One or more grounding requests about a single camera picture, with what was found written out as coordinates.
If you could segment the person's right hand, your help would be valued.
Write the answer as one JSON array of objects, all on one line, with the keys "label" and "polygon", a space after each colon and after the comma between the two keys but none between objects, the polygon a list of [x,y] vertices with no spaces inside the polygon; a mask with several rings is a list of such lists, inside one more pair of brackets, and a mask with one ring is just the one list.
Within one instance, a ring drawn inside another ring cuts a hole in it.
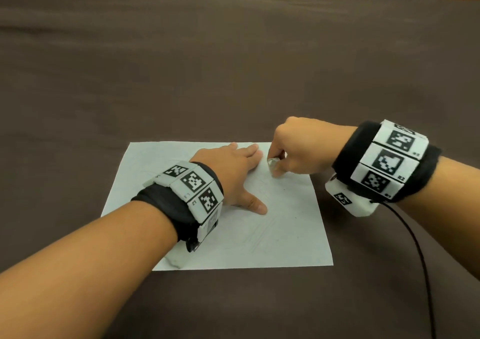
[{"label": "person's right hand", "polygon": [[274,131],[292,155],[291,173],[315,174],[333,166],[341,150],[357,130],[313,118],[289,117]]}]

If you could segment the person's left hand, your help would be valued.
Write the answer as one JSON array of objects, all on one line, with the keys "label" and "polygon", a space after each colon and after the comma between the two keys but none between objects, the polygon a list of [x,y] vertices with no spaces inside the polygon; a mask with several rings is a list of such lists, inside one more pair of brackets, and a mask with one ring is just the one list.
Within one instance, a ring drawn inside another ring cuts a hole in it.
[{"label": "person's left hand", "polygon": [[239,156],[221,156],[221,147],[200,149],[189,160],[208,166],[216,174],[223,188],[224,203],[239,207],[239,195],[250,171],[255,169],[263,158],[257,143],[239,148]]}]

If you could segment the white sheet of paper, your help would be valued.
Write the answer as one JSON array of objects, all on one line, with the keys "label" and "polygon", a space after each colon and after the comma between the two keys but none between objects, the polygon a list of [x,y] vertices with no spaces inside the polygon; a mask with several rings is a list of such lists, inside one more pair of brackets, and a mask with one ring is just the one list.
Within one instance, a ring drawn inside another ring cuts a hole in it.
[{"label": "white sheet of paper", "polygon": [[[143,184],[201,148],[226,142],[131,142],[120,162],[101,215],[130,201]],[[245,188],[266,204],[266,215],[223,207],[217,227],[195,251],[183,241],[154,271],[278,268],[333,265],[326,230],[310,177],[273,178],[267,164],[269,142],[258,142],[263,159]]]}]

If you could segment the person's right forearm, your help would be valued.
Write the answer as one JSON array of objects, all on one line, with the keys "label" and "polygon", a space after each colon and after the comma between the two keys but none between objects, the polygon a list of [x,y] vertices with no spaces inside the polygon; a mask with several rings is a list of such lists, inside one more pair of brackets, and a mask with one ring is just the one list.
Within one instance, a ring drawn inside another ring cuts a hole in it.
[{"label": "person's right forearm", "polygon": [[440,157],[427,185],[398,203],[480,281],[480,170]]}]

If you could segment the person's left forearm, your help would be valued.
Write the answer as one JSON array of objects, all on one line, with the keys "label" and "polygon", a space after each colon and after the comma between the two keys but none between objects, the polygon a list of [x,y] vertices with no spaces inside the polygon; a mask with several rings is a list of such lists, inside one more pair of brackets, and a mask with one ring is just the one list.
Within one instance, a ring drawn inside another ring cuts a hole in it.
[{"label": "person's left forearm", "polygon": [[0,339],[100,338],[176,243],[145,202],[81,227],[0,274]]}]

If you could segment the black marker-tile left wristband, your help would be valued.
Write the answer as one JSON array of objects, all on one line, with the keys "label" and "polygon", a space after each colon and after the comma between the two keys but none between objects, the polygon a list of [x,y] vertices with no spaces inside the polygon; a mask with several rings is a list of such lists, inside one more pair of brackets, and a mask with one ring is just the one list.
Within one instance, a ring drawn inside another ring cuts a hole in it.
[{"label": "black marker-tile left wristband", "polygon": [[131,201],[145,202],[172,223],[178,241],[195,252],[219,223],[224,195],[213,170],[200,162],[178,161],[148,180]]}]

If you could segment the black marker-tile wristband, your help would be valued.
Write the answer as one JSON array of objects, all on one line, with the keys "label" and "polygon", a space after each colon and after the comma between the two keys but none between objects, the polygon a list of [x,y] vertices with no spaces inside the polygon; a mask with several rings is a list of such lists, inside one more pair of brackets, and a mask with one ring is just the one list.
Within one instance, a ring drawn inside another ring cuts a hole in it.
[{"label": "black marker-tile wristband", "polygon": [[428,138],[388,120],[365,121],[333,162],[337,179],[375,202],[400,202],[425,188],[442,150]]},{"label": "black marker-tile wristband", "polygon": [[200,162],[178,161],[148,180],[131,201],[145,202],[172,223],[178,241],[195,252],[219,223],[224,195],[213,170]]}]

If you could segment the brown tablecloth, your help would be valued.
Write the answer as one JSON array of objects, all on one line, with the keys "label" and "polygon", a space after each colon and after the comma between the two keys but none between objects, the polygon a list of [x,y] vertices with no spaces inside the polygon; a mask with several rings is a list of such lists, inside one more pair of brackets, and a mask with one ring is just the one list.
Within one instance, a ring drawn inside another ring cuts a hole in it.
[{"label": "brown tablecloth", "polygon": [[[480,0],[0,0],[0,271],[101,215],[130,142],[389,119],[480,168]],[[313,175],[333,266],[153,272],[105,339],[430,339],[421,262]]]}]

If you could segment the black marker-tile right wristband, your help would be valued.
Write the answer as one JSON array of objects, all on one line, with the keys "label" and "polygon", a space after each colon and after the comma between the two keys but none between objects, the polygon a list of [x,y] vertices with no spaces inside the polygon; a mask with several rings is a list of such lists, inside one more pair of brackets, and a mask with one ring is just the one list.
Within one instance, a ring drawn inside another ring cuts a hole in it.
[{"label": "black marker-tile right wristband", "polygon": [[400,202],[425,188],[442,150],[428,138],[388,120],[365,121],[333,162],[337,179],[375,202]]}]

